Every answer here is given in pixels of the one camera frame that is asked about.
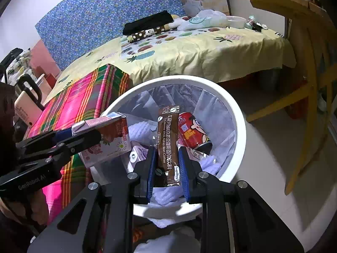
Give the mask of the person left hand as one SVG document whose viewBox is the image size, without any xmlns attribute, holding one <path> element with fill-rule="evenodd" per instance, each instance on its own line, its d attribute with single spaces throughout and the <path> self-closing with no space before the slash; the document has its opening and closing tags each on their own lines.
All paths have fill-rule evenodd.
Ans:
<svg viewBox="0 0 337 253">
<path fill-rule="evenodd" d="M 32 210 L 31 218 L 39 225 L 47 225 L 49 220 L 49 208 L 46 201 L 46 196 L 43 190 L 36 191 L 30 201 Z M 1 199 L 1 212 L 7 218 L 12 219 L 18 223 L 20 221 L 15 217 L 17 214 L 20 217 L 25 217 L 25 208 L 21 203 L 8 203 L 5 204 Z"/>
</svg>

